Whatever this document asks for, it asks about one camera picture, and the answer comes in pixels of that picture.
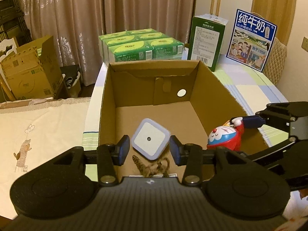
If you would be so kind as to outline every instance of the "wall outlet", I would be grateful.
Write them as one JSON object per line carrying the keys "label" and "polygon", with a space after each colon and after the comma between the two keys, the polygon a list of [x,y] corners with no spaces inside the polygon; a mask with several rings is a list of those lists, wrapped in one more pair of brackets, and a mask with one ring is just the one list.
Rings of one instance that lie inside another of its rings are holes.
{"label": "wall outlet", "polygon": [[308,52],[308,39],[304,37],[301,47]]}

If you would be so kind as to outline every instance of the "white bedsheet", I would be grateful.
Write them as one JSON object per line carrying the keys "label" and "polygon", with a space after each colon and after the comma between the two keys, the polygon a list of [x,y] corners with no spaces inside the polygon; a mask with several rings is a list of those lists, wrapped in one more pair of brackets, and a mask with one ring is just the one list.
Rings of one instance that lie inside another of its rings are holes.
{"label": "white bedsheet", "polygon": [[67,99],[0,110],[1,216],[16,216],[9,192],[18,177],[81,146],[89,101],[90,98]]}

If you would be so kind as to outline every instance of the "wooden stick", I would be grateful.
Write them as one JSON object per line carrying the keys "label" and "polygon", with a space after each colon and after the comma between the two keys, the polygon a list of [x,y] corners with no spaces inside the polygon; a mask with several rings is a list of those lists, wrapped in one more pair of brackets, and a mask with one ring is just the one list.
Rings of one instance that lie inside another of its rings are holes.
{"label": "wooden stick", "polygon": [[214,11],[214,3],[215,3],[215,0],[212,0],[211,1],[211,9],[210,9],[210,14],[211,15],[213,14],[213,11]]}
{"label": "wooden stick", "polygon": [[221,0],[217,0],[217,4],[216,4],[216,13],[215,13],[216,16],[219,16],[220,2],[221,2]]}
{"label": "wooden stick", "polygon": [[10,91],[9,87],[7,86],[7,84],[5,83],[2,75],[0,75],[0,87],[2,86],[4,92],[7,94],[7,97],[13,102],[16,101],[14,95],[12,94],[12,92]]}

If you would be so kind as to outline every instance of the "cardboard box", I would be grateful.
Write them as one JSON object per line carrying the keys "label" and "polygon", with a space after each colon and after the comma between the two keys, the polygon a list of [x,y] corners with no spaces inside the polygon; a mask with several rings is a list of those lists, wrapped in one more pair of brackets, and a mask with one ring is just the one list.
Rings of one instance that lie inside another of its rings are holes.
{"label": "cardboard box", "polygon": [[17,48],[2,62],[2,69],[17,100],[52,97],[63,80],[53,36],[45,36]]}
{"label": "cardboard box", "polygon": [[161,32],[154,32],[154,33],[146,33],[146,34],[140,34],[140,35],[126,35],[123,37],[105,39],[102,41],[103,61],[104,63],[109,64],[109,54],[108,54],[109,47],[129,43],[129,42],[144,41],[144,40],[149,40],[149,39],[158,39],[158,38],[166,38],[166,37],[168,36],[166,36],[165,34]]}
{"label": "cardboard box", "polygon": [[109,62],[151,60],[153,47],[148,41],[135,41],[109,47]]}
{"label": "cardboard box", "polygon": [[184,43],[169,37],[149,40],[149,44],[154,48],[153,59],[181,59]]}
{"label": "cardboard box", "polygon": [[139,30],[126,30],[126,31],[121,31],[121,32],[99,36],[98,38],[99,38],[99,49],[100,49],[101,58],[104,59],[104,47],[103,47],[104,40],[117,38],[117,37],[130,36],[130,35],[154,33],[154,32],[157,32],[157,31],[152,28],[145,28],[145,29],[139,29]]}
{"label": "cardboard box", "polygon": [[187,59],[200,60],[214,72],[228,20],[208,14],[192,20]]}
{"label": "cardboard box", "polygon": [[[186,94],[178,97],[179,90]],[[138,61],[112,63],[107,78],[101,108],[99,144],[117,143],[123,135],[132,138],[144,118],[150,118],[167,128],[182,143],[195,143],[206,149],[207,134],[227,120],[246,113],[228,90],[199,61]],[[267,148],[257,129],[247,129],[241,149],[253,154]],[[115,167],[119,180],[139,175],[132,160],[144,157],[132,147],[121,167]],[[180,180],[185,166],[176,166],[169,146],[161,157],[170,159],[169,173]],[[212,165],[204,165],[203,179],[213,174]]]}

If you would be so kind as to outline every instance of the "screw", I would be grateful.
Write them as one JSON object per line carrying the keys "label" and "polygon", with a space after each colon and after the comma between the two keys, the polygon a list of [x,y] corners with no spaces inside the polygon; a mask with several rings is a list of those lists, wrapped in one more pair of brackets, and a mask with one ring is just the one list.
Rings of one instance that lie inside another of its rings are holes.
{"label": "screw", "polygon": [[295,138],[294,136],[291,136],[291,137],[289,138],[289,141],[290,141],[290,142],[295,142],[295,141],[296,141],[296,138]]}
{"label": "screw", "polygon": [[100,181],[101,181],[102,183],[109,184],[109,183],[115,182],[116,180],[115,180],[115,177],[113,177],[113,176],[102,176],[102,177],[100,178]]}
{"label": "screw", "polygon": [[186,176],[186,177],[185,177],[185,181],[186,181],[187,183],[193,184],[193,183],[199,182],[199,181],[200,181],[200,178],[199,178],[198,176]]}

